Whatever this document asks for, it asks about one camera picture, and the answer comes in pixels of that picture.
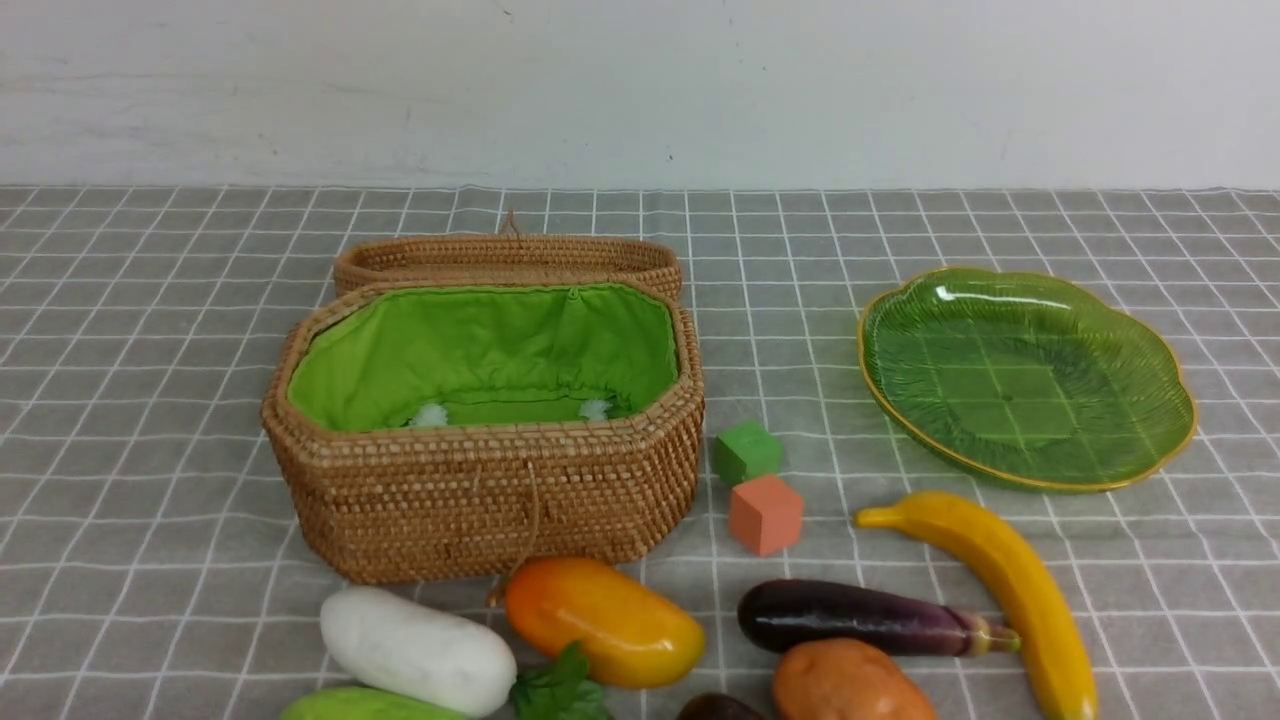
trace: dark vegetable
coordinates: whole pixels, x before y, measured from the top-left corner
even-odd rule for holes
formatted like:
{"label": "dark vegetable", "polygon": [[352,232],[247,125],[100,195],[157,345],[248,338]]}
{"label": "dark vegetable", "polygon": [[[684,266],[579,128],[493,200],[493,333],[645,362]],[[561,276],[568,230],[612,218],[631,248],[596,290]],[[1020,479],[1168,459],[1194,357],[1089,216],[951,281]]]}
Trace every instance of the dark vegetable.
{"label": "dark vegetable", "polygon": [[737,698],[703,693],[686,702],[676,720],[764,720],[764,716]]}
{"label": "dark vegetable", "polygon": [[737,605],[742,633],[763,650],[852,638],[888,655],[974,656],[1018,652],[1002,625],[942,605],[826,580],[768,580]]}
{"label": "dark vegetable", "polygon": [[577,642],[545,667],[526,670],[511,688],[520,720],[612,720],[604,689],[589,680],[589,662]]}

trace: green leaf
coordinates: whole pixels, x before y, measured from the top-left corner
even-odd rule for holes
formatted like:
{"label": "green leaf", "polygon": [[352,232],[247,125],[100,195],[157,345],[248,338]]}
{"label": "green leaf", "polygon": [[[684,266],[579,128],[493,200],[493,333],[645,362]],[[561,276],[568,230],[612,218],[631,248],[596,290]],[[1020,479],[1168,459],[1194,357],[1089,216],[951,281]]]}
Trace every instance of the green leaf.
{"label": "green leaf", "polygon": [[526,670],[511,688],[520,720],[611,720],[604,689],[588,680],[590,664],[577,641],[549,666]]}

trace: basket handle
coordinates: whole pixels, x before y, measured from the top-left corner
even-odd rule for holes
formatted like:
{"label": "basket handle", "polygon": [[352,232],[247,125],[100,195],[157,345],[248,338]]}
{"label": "basket handle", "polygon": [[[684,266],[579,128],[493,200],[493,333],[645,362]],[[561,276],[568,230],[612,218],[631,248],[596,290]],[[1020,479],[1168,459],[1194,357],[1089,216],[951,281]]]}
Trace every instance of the basket handle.
{"label": "basket handle", "polygon": [[516,236],[516,242],[520,242],[521,245],[524,245],[525,238],[520,234],[520,227],[516,224],[516,208],[515,206],[508,206],[507,208],[507,218],[502,222],[502,227],[498,228],[498,234],[507,234],[508,229],[512,232],[512,234]]}
{"label": "basket handle", "polygon": [[538,525],[539,520],[541,520],[543,506],[541,498],[538,496],[538,475],[534,473],[534,462],[530,460],[526,462],[526,466],[529,468],[529,487],[534,497],[534,521],[529,528],[529,544],[525,546],[525,552],[516,559],[516,562],[511,565],[511,569],[507,570],[502,578],[498,578],[493,589],[489,591],[489,594],[484,598],[485,607],[497,607],[498,603],[502,602],[502,596],[507,592],[507,584],[511,583],[511,577],[516,574],[516,570],[520,570],[520,566],[524,565],[525,561],[529,560],[529,556],[534,552],[534,547],[538,544]]}

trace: foam block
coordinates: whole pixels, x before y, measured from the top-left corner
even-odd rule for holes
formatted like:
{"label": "foam block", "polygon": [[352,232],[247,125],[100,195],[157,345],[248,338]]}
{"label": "foam block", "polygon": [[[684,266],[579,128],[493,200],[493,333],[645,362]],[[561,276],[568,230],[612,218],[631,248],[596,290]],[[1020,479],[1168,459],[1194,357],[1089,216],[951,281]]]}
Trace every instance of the foam block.
{"label": "foam block", "polygon": [[730,486],[774,475],[782,470],[782,442],[760,423],[748,420],[716,437],[712,470]]}
{"label": "foam block", "polygon": [[804,498],[777,475],[763,475],[733,488],[728,532],[759,556],[800,542]]}

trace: green cube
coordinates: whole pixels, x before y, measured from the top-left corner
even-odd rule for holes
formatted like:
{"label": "green cube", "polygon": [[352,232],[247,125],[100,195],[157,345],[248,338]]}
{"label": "green cube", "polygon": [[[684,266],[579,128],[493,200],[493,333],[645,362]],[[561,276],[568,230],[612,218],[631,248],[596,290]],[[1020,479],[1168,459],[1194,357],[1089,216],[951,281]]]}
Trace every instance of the green cube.
{"label": "green cube", "polygon": [[782,470],[782,442],[760,423],[748,420],[716,437],[712,470],[730,486],[776,475]]}

